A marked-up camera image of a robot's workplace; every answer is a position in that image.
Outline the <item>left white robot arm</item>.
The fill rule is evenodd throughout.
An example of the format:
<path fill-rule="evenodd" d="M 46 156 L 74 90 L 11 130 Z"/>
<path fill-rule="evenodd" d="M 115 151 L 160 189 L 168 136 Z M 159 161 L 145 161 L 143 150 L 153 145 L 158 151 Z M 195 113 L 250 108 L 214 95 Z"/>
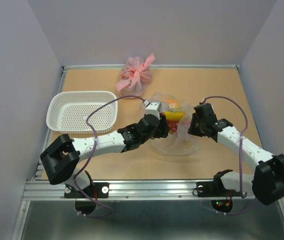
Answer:
<path fill-rule="evenodd" d="M 40 155 L 51 185 L 66 184 L 88 197 L 93 193 L 92 178 L 77 165 L 84 160 L 111 153 L 125 153 L 138 149 L 151 139 L 166 138 L 169 127 L 166 116 L 147 114 L 133 123 L 111 133 L 88 138 L 57 137 Z"/>

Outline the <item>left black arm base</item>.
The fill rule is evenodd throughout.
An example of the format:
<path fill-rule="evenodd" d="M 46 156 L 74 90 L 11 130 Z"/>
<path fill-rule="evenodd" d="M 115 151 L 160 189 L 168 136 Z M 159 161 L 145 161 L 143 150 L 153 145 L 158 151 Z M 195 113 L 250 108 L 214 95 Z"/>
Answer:
<path fill-rule="evenodd" d="M 112 213 L 109 206 L 99 201 L 109 197 L 109 190 L 108 182 L 95 182 L 83 190 L 66 185 L 63 197 L 75 200 L 74 208 L 78 216 L 102 218 Z"/>

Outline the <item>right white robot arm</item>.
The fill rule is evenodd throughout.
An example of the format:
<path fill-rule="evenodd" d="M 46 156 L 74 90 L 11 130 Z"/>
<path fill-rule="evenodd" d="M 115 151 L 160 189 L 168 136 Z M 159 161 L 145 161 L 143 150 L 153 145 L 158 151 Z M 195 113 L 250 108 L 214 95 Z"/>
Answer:
<path fill-rule="evenodd" d="M 269 206 L 284 197 L 284 154 L 268 152 L 246 137 L 226 119 L 217 119 L 210 103 L 194 107 L 188 133 L 208 137 L 228 148 L 246 163 L 253 174 L 243 174 L 231 169 L 219 171 L 213 180 L 201 183 L 197 192 L 201 197 L 226 196 L 230 191 L 253 195 L 263 205 Z"/>

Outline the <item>clear plastic fruit bag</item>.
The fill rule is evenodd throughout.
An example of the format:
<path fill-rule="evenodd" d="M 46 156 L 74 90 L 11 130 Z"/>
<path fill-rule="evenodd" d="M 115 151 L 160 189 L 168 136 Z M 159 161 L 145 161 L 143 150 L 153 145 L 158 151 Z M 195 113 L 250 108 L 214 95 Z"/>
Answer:
<path fill-rule="evenodd" d="M 161 102 L 160 112 L 184 112 L 184 117 L 179 121 L 177 131 L 168 133 L 166 138 L 156 138 L 151 145 L 162 155 L 188 156 L 198 151 L 195 137 L 188 134 L 191 124 L 193 107 L 188 101 L 168 93 L 155 92 L 147 99 L 149 102 Z"/>

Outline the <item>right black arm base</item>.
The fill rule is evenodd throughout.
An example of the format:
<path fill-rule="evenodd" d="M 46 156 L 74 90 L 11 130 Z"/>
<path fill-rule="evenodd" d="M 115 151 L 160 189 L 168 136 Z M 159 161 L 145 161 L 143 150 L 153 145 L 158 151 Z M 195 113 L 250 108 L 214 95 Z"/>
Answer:
<path fill-rule="evenodd" d="M 240 197 L 240 193 L 235 190 L 227 190 L 219 183 L 213 181 L 198 181 L 192 194 L 199 198 L 212 198 L 210 200 L 212 208 L 218 213 L 231 215 L 233 209 L 233 197 Z"/>

